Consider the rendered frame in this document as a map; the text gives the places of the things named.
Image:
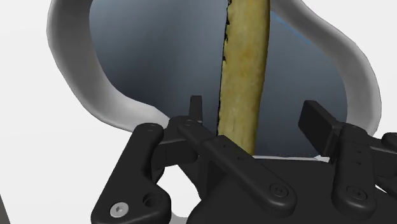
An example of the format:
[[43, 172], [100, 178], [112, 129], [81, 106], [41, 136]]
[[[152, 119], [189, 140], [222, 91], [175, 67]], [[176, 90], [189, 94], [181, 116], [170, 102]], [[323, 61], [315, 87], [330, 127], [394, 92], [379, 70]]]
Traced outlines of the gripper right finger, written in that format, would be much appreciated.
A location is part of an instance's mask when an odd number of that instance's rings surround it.
[[317, 101], [306, 100], [298, 127], [335, 166], [331, 201], [351, 218], [397, 218], [397, 132], [380, 139], [340, 122]]

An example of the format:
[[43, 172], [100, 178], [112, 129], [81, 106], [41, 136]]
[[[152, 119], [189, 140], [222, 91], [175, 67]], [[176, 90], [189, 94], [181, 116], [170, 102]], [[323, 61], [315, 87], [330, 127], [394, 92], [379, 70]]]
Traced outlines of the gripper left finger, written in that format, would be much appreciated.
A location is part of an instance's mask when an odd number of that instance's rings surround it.
[[297, 196], [285, 181], [225, 136], [202, 124], [202, 98], [189, 113], [138, 125], [91, 214], [92, 224], [171, 224], [171, 197], [158, 185], [178, 165], [200, 203], [186, 224], [276, 224], [293, 214]]

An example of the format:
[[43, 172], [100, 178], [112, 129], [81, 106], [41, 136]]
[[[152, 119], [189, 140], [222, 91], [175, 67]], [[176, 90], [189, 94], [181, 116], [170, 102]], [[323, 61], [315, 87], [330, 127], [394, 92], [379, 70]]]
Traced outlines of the white wavy-rimmed bowl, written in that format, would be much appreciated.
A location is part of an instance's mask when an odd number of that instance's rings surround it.
[[[47, 36], [61, 74], [98, 120], [131, 131], [167, 125], [200, 95], [217, 133], [227, 0], [52, 0]], [[359, 47], [303, 0], [270, 0], [270, 36], [254, 155], [315, 157], [298, 129], [302, 104], [373, 135], [375, 73]]]

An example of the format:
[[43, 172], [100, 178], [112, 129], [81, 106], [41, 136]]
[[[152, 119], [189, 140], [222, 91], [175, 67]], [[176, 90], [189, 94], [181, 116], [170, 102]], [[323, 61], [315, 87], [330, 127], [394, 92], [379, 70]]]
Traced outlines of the yellow-brown long stick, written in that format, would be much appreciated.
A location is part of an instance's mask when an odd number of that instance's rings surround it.
[[227, 0], [217, 134], [254, 155], [270, 36], [270, 0]]

